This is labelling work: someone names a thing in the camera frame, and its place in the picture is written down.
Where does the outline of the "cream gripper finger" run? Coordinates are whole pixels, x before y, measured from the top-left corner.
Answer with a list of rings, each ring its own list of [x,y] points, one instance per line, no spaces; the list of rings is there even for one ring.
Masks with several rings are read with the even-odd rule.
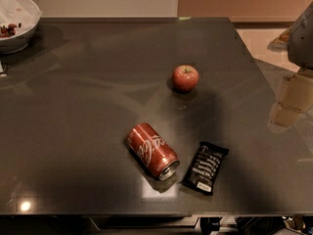
[[[269,114],[271,128],[292,127],[313,106],[313,70],[285,76]]]

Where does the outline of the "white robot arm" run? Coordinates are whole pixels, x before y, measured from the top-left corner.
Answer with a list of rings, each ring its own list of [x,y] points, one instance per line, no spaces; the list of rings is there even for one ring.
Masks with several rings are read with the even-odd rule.
[[[313,2],[291,26],[287,50],[299,70],[279,84],[268,121],[276,133],[292,127],[313,106]]]

